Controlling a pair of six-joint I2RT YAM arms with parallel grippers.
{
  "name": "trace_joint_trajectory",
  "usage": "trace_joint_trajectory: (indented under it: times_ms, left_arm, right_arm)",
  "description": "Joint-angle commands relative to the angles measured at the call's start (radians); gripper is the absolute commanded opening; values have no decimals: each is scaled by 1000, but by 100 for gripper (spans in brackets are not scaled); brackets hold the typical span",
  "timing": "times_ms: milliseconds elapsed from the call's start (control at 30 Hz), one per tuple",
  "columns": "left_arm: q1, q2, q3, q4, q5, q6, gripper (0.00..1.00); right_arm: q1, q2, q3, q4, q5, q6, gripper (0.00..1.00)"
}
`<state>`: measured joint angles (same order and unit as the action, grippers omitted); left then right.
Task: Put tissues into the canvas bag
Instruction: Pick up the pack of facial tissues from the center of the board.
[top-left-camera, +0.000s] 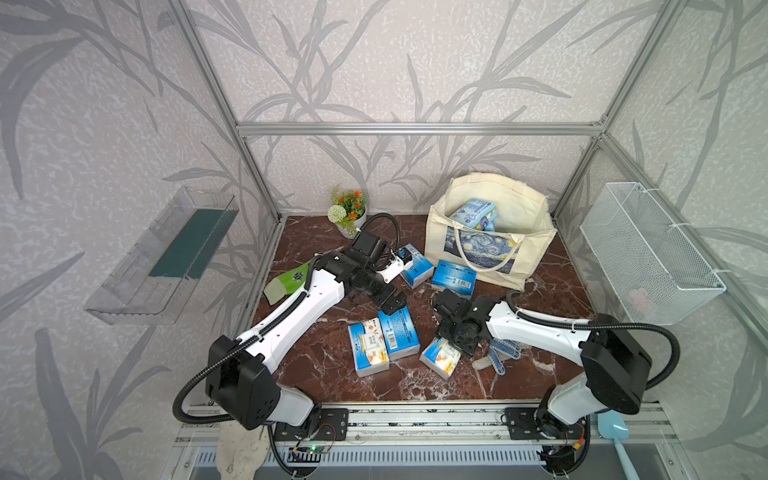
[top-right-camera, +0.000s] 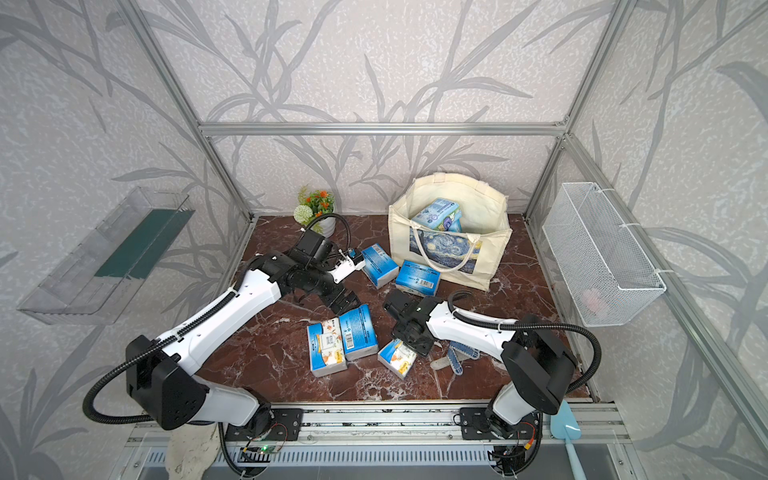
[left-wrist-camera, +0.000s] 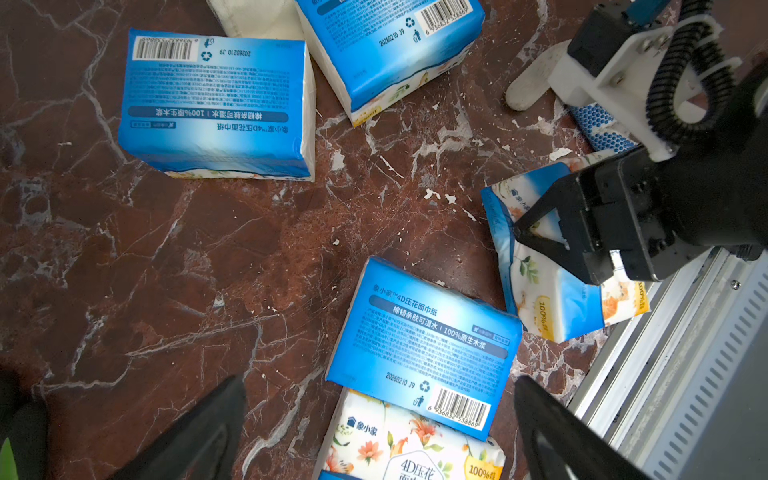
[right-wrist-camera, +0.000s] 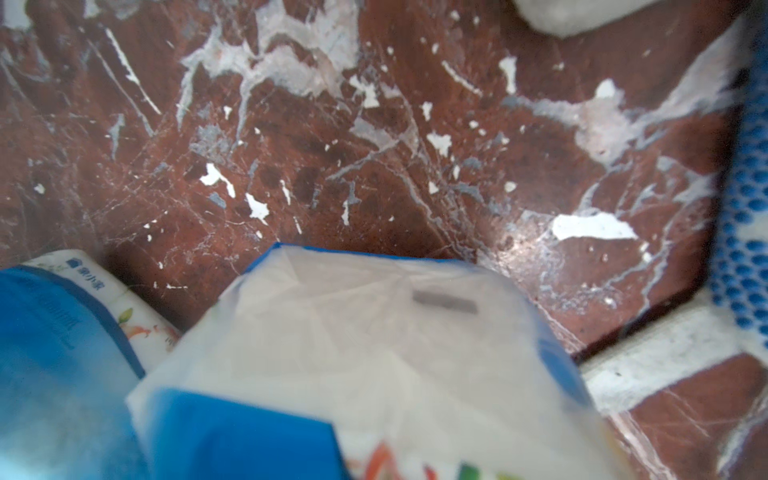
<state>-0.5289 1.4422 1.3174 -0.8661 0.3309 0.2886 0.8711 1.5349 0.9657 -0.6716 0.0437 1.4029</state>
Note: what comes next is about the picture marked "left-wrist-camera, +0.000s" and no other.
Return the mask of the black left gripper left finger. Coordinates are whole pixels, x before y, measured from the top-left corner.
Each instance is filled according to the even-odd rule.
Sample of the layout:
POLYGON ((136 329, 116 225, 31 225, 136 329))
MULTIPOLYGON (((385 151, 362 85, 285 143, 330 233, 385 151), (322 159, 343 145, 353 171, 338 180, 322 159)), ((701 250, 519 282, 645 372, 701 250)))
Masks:
POLYGON ((231 479, 245 410, 243 377, 232 375, 112 477, 231 479))

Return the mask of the orange floral tissue pack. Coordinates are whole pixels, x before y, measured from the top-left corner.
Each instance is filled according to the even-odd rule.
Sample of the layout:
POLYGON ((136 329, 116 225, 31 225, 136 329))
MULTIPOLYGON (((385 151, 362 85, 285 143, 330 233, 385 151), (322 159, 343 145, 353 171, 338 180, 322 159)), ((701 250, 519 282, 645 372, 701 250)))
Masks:
POLYGON ((650 311, 645 284, 628 278, 617 251, 611 253, 613 276, 595 286, 514 238, 514 223, 556 180, 606 155, 601 151, 563 157, 482 191, 507 311, 519 317, 527 332, 553 342, 562 343, 650 311))

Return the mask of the blue tissue pack front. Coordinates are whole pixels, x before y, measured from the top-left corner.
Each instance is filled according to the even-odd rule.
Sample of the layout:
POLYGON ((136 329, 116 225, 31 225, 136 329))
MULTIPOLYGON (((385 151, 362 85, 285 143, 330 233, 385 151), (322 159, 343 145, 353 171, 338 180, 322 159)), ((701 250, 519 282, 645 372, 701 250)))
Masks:
POLYGON ((314 479, 499 479, 506 455, 409 410, 343 389, 314 479))

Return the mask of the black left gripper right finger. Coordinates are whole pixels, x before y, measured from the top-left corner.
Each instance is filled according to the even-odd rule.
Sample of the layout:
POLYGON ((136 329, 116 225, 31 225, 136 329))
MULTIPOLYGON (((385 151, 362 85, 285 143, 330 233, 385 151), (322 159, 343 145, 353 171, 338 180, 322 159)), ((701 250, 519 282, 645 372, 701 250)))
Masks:
POLYGON ((532 479, 647 477, 531 377, 515 381, 514 406, 532 479))

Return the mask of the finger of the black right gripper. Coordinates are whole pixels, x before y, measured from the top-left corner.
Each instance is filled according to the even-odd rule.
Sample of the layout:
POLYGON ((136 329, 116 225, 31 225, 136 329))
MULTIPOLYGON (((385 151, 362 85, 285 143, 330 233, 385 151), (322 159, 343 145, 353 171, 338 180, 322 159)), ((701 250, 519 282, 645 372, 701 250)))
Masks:
POLYGON ((556 180, 514 223, 515 239, 578 279, 593 279, 594 245, 578 174, 556 180))

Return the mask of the blue barcode tissue pack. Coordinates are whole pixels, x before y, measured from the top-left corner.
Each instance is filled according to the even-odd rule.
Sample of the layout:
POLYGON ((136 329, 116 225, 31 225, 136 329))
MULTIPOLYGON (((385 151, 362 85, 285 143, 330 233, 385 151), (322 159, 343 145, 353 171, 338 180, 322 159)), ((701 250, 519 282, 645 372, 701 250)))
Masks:
POLYGON ((131 30, 120 146, 173 178, 315 178, 316 84, 300 40, 131 30))

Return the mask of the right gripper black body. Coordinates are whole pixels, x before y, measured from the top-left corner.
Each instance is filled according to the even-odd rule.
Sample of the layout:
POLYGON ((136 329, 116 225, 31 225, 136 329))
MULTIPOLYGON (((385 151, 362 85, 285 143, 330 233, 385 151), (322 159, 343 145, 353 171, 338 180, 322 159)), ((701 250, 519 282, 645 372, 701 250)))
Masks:
POLYGON ((767 248, 767 157, 682 156, 636 150, 557 182, 566 242, 557 262, 590 284, 619 253, 632 280, 660 281, 711 247, 755 261, 767 248))

